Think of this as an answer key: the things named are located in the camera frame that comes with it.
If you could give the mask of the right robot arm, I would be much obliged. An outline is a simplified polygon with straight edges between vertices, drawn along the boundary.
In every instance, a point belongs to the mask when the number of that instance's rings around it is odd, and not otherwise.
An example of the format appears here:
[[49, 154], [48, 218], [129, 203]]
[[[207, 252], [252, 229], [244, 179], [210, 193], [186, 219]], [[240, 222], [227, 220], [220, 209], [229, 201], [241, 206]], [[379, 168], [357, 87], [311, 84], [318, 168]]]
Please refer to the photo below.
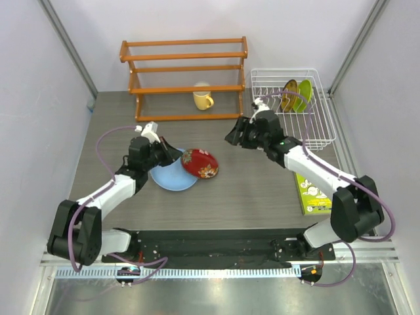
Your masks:
[[357, 178], [312, 154], [300, 140], [284, 134], [272, 110], [238, 118], [225, 140], [246, 149], [263, 149], [269, 160], [303, 176], [331, 200], [330, 218], [313, 224], [297, 236], [296, 250], [300, 257], [311, 259], [321, 247], [333, 242], [351, 243], [384, 221], [372, 178]]

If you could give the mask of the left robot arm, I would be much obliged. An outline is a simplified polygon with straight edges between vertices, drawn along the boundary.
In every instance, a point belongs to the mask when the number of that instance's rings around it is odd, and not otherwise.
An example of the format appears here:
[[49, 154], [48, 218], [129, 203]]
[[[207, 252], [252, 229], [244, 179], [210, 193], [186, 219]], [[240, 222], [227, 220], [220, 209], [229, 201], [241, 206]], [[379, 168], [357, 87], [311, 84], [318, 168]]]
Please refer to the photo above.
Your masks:
[[163, 137], [151, 141], [144, 136], [131, 140], [122, 166], [112, 179], [77, 201], [65, 199], [56, 210], [47, 252], [68, 259], [74, 268], [89, 266], [99, 256], [117, 253], [134, 261], [140, 253], [134, 232], [123, 228], [103, 230], [103, 220], [123, 201], [137, 194], [157, 166], [166, 167], [182, 156]]

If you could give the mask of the blue plate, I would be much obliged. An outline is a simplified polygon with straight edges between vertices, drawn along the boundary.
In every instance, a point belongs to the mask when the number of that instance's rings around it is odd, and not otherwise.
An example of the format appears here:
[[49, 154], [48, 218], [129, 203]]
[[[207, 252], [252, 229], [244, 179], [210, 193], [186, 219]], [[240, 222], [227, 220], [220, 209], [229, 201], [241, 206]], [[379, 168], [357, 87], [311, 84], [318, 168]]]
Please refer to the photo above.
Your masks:
[[187, 190], [198, 181], [198, 178], [184, 169], [181, 158], [178, 158], [176, 162], [168, 166], [154, 167], [150, 171], [150, 175], [158, 186], [172, 192]]

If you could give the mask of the brown yellow plate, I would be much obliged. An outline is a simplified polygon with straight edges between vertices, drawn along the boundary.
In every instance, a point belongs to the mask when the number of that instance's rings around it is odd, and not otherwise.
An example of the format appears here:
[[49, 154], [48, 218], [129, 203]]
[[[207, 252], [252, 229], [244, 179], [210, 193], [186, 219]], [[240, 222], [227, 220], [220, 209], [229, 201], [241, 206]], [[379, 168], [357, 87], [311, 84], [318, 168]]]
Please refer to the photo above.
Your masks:
[[283, 87], [282, 92], [280, 107], [282, 112], [290, 112], [297, 100], [297, 81], [295, 79], [290, 79]]

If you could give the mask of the red floral plate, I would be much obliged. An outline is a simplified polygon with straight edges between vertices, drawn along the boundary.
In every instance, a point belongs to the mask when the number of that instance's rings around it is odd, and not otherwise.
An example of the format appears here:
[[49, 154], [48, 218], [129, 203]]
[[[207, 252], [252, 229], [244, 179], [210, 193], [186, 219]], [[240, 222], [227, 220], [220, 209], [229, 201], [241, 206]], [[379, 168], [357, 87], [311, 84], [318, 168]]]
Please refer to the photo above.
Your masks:
[[181, 157], [184, 170], [199, 179], [211, 179], [219, 172], [219, 163], [215, 157], [206, 150], [187, 149]]

